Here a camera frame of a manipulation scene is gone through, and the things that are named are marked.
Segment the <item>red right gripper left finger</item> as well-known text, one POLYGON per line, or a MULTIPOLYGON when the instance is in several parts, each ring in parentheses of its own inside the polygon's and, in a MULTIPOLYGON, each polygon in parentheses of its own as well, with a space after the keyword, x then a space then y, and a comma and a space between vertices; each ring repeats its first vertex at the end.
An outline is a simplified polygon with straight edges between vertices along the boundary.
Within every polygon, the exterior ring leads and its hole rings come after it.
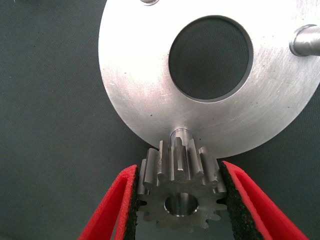
POLYGON ((135 164, 118 174, 80 234, 80 240, 135 239, 138 178, 135 164))

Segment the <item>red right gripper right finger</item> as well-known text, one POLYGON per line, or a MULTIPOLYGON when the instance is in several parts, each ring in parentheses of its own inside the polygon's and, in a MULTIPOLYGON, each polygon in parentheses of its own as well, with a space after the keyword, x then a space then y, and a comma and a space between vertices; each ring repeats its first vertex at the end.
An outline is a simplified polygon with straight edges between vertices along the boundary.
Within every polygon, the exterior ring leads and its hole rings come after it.
POLYGON ((306 240, 306 235, 240 167, 222 161, 226 204, 236 240, 306 240))

